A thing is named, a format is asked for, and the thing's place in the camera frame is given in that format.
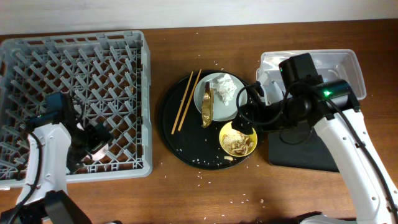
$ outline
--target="brown table surface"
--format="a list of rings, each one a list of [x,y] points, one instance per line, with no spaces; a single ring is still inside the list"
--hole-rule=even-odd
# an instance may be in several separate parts
[[[146,178],[68,184],[69,196],[93,223],[265,223],[315,210],[355,217],[339,174],[270,166],[266,141],[242,164],[218,171],[184,164],[161,141],[154,118],[174,82],[200,68],[223,68],[253,82],[261,54],[269,51],[355,51],[368,92],[360,102],[368,133],[398,184],[398,19],[143,31],[151,52],[154,169]],[[20,191],[0,192],[0,211],[13,207]]]

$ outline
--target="food wrapper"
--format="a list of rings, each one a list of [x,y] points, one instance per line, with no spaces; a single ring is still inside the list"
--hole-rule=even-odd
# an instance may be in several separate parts
[[[205,94],[203,95],[203,101],[201,104],[201,120],[202,127],[207,128],[213,120],[213,102],[214,102],[214,91],[212,83],[206,82]]]

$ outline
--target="gray plastic crate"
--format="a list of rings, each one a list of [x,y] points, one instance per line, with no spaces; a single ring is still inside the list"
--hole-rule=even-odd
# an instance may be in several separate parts
[[[84,126],[103,122],[115,140],[100,161],[67,182],[145,177],[152,171],[150,52],[140,31],[5,40],[0,46],[0,189],[21,187],[29,147],[24,120],[45,96],[69,93],[85,107]]]

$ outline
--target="round black tray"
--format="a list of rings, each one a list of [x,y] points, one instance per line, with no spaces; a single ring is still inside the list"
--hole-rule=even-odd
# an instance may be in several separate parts
[[[219,70],[206,70],[201,72],[200,77],[203,78],[216,72],[228,73]],[[192,76],[190,88],[188,89],[180,119],[173,135],[171,135],[171,131],[178,109],[180,108],[182,96],[187,87],[189,76],[184,77],[174,84],[163,97],[158,114],[158,127],[161,138],[177,158],[190,166],[206,170],[217,170],[239,164],[247,156],[235,157],[234,161],[224,159],[224,156],[229,155],[221,148],[218,140],[221,128],[229,121],[212,121],[207,128],[203,128],[201,126],[201,113],[197,110],[193,100],[189,105],[181,131],[177,130],[196,77],[197,72]],[[259,147],[260,142],[261,139],[258,140],[257,147]]]

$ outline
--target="wooden chopstick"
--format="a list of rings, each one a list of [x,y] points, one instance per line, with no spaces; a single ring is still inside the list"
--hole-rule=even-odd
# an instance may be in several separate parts
[[[175,128],[177,127],[178,119],[180,117],[180,113],[181,113],[181,109],[182,109],[182,106],[183,106],[184,101],[185,101],[185,97],[187,96],[187,92],[188,92],[188,89],[189,89],[189,84],[191,83],[192,75],[193,75],[193,71],[191,72],[191,76],[189,76],[188,84],[187,84],[187,87],[185,89],[184,96],[182,97],[180,109],[178,109],[177,117],[175,118],[175,121],[174,121],[172,134],[174,134]]]
[[[193,86],[193,89],[192,89],[192,91],[191,91],[191,95],[189,96],[188,103],[187,103],[187,105],[186,105],[186,107],[185,107],[184,114],[182,115],[182,118],[181,118],[180,126],[178,127],[178,131],[181,130],[182,124],[184,123],[185,115],[187,115],[187,111],[188,111],[188,108],[189,108],[189,104],[191,103],[192,96],[193,96],[193,92],[195,92],[195,88],[197,87],[198,80],[199,80],[199,77],[200,77],[200,73],[201,73],[201,70],[199,71],[199,74],[198,74],[198,76],[197,76],[197,79],[196,79],[196,81],[195,81],[195,84],[194,84],[194,86]]]

